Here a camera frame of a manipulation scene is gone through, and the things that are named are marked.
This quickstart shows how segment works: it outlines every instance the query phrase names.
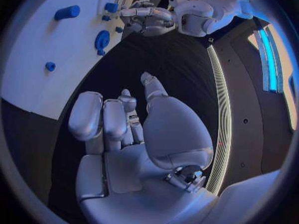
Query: robotic hand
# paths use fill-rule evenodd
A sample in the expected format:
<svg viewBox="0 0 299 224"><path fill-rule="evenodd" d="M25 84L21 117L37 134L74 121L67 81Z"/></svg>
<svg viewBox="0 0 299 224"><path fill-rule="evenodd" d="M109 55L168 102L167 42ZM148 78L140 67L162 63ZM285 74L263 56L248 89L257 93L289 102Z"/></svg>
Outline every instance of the robotic hand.
<svg viewBox="0 0 299 224"><path fill-rule="evenodd" d="M249 0L169 0L172 11L153 7L149 0L136 1L120 11L123 22L144 36L177 29L182 34L202 37L228 25L234 16L260 17Z"/></svg>

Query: blue block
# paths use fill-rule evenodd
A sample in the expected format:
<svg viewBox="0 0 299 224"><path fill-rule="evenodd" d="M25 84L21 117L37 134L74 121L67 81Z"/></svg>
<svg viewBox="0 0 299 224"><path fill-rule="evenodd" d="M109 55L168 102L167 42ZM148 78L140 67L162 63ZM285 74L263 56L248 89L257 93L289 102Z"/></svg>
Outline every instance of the blue block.
<svg viewBox="0 0 299 224"><path fill-rule="evenodd" d="M105 10L107 10L108 12L111 12L111 13L115 13L117 11L117 8L118 8L117 3L108 2L105 5Z"/></svg>
<svg viewBox="0 0 299 224"><path fill-rule="evenodd" d="M98 50L98 55L103 56L105 54L104 48L108 46L110 42L109 31L100 31L95 40L95 48Z"/></svg>
<svg viewBox="0 0 299 224"><path fill-rule="evenodd" d="M109 20L111 20L111 18L109 16L104 15L104 16L102 16L102 20L109 21Z"/></svg>
<svg viewBox="0 0 299 224"><path fill-rule="evenodd" d="M77 17L80 13L80 7L77 5L62 8L55 13L55 20Z"/></svg>
<svg viewBox="0 0 299 224"><path fill-rule="evenodd" d="M56 68L56 65L53 62L47 62L45 67L48 71L54 71Z"/></svg>
<svg viewBox="0 0 299 224"><path fill-rule="evenodd" d="M115 31L116 31L117 33L122 33L124 30L123 30L121 27L117 26L117 27L115 28Z"/></svg>

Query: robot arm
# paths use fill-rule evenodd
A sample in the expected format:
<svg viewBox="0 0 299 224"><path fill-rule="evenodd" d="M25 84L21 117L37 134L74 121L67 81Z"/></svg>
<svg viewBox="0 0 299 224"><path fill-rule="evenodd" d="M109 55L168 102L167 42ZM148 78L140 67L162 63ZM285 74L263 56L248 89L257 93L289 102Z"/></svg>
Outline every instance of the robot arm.
<svg viewBox="0 0 299 224"><path fill-rule="evenodd" d="M144 36L155 36L177 29L182 34L202 37L227 26L235 16L261 17L249 0L169 0L173 11L152 7L148 0L135 2L120 11L128 26Z"/></svg>

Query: dark floor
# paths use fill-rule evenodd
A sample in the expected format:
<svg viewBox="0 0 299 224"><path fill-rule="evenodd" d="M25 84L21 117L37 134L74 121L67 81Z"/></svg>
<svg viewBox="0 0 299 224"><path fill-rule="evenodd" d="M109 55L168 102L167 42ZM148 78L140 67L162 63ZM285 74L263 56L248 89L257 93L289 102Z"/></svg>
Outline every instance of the dark floor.
<svg viewBox="0 0 299 224"><path fill-rule="evenodd" d="M180 99L198 114L216 145L218 104L207 51L200 40L176 31L159 37L128 36L86 77L76 91L70 109L81 92L96 91L104 99L115 99L122 89L127 88L138 100L137 112L143 123L147 112L140 76L144 71L157 76L170 96ZM85 147L68 131L70 109L54 150L49 207L66 221L80 223L84 218L75 199L75 178Z"/></svg>

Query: blue object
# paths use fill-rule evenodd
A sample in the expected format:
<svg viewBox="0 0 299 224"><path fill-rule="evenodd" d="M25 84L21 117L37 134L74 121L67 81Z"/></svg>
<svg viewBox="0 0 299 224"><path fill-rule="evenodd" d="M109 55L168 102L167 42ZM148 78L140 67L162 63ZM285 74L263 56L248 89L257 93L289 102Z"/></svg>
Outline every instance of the blue object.
<svg viewBox="0 0 299 224"><path fill-rule="evenodd" d="M117 11L117 8L118 8L117 3L108 2L105 5L105 10L107 10L108 12L111 12L111 13L115 13Z"/></svg>
<svg viewBox="0 0 299 224"><path fill-rule="evenodd" d="M54 19L61 20L77 17L80 13L80 7L77 5L62 8L55 13Z"/></svg>
<svg viewBox="0 0 299 224"><path fill-rule="evenodd" d="M48 71L54 71L56 68L56 65L53 62L47 62L45 67Z"/></svg>
<svg viewBox="0 0 299 224"><path fill-rule="evenodd" d="M102 16L102 20L109 21L109 20L111 20L111 18L107 15L104 15L104 16Z"/></svg>
<svg viewBox="0 0 299 224"><path fill-rule="evenodd" d="M124 30L121 27L117 26L115 28L115 31L118 32L118 33L122 33Z"/></svg>
<svg viewBox="0 0 299 224"><path fill-rule="evenodd" d="M272 54L271 46L268 40L268 37L264 30L260 30L260 35L266 50L267 55L267 61L269 66L269 86L270 91L276 91L277 90L277 78L276 78L276 67L274 62L274 57Z"/></svg>
<svg viewBox="0 0 299 224"><path fill-rule="evenodd" d="M100 31L95 40L95 47L98 50L98 55L103 56L105 54L104 48L108 46L110 42L109 31Z"/></svg>

